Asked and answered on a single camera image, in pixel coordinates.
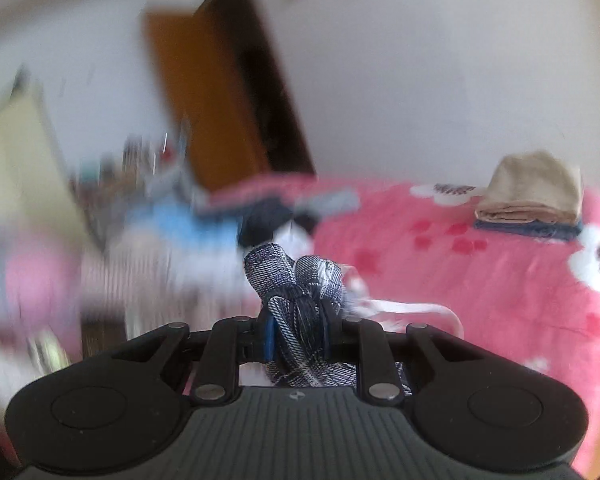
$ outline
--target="pink cloth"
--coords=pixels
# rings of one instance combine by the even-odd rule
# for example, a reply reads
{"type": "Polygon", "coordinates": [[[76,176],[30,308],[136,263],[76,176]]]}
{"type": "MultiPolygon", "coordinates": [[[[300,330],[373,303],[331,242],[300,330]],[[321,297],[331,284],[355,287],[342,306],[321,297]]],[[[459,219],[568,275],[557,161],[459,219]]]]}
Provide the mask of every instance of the pink cloth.
{"type": "Polygon", "coordinates": [[[14,243],[5,263],[5,293],[9,307],[17,309],[20,323],[35,332],[74,314],[80,257],[59,241],[23,236],[14,243]]]}
{"type": "Polygon", "coordinates": [[[600,434],[600,193],[586,189],[571,242],[474,229],[479,190],[467,186],[263,176],[215,200],[343,186],[362,208],[321,222],[315,253],[355,266],[373,298],[449,307],[468,341],[569,385],[589,411],[574,462],[585,473],[600,434]]]}

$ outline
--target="denim cloth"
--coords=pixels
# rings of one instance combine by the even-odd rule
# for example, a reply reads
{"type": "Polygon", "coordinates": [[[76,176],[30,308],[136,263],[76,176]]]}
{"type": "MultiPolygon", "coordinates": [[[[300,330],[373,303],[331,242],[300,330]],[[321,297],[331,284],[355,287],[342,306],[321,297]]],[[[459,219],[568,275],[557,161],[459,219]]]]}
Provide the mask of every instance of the denim cloth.
{"type": "Polygon", "coordinates": [[[534,238],[556,238],[558,240],[573,240],[582,231],[582,219],[576,225],[569,224],[547,224],[539,220],[525,224],[513,224],[506,222],[485,222],[476,220],[476,229],[497,231],[499,233],[510,233],[513,235],[531,236],[534,238]]]}
{"type": "MultiPolygon", "coordinates": [[[[322,302],[337,316],[346,314],[340,267],[313,255],[293,261],[279,245],[263,244],[246,255],[244,272],[274,322],[275,359],[267,364],[271,382],[294,388],[355,385],[355,365],[324,359],[328,322],[322,302]]],[[[402,363],[395,366],[410,395],[402,363]]]]}

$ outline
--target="clutter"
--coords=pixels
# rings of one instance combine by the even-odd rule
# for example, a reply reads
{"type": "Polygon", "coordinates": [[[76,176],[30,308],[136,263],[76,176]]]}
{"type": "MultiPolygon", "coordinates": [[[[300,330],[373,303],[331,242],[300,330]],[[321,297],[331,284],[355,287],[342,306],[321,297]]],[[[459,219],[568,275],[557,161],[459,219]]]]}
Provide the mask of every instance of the clutter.
{"type": "Polygon", "coordinates": [[[223,317],[257,316],[258,297],[237,246],[183,250],[151,230],[133,228],[111,244],[107,259],[85,253],[80,302],[84,316],[121,316],[136,337],[173,320],[209,330],[223,317]]]}
{"type": "Polygon", "coordinates": [[[102,245],[124,228],[126,215],[138,206],[168,196],[196,207],[206,204],[208,193],[196,186],[189,171],[184,135],[184,130],[176,137],[164,134],[154,148],[131,136],[120,164],[105,155],[97,164],[81,165],[81,170],[90,170],[71,179],[72,189],[102,245]]]}
{"type": "Polygon", "coordinates": [[[20,338],[77,315],[80,258],[57,239],[0,235],[0,332],[20,338]]]}

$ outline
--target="wooden door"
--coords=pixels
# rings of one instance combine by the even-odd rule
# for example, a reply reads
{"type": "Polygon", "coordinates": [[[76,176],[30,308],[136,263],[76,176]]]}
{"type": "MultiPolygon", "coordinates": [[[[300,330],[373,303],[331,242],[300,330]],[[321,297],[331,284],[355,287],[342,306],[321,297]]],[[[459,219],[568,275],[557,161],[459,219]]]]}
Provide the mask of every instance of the wooden door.
{"type": "Polygon", "coordinates": [[[188,156],[208,190],[269,171],[244,84],[213,14],[151,10],[144,29],[177,124],[191,124],[188,156]]]}

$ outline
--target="beige towel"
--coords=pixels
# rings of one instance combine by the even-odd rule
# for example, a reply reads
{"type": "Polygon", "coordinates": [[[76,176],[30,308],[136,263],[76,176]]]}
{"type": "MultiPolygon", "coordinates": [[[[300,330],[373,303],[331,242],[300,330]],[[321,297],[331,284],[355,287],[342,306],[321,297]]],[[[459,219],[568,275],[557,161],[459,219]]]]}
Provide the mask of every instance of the beige towel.
{"type": "Polygon", "coordinates": [[[475,216],[485,222],[576,225],[581,211],[580,168],[540,151],[503,158],[475,216]]]}

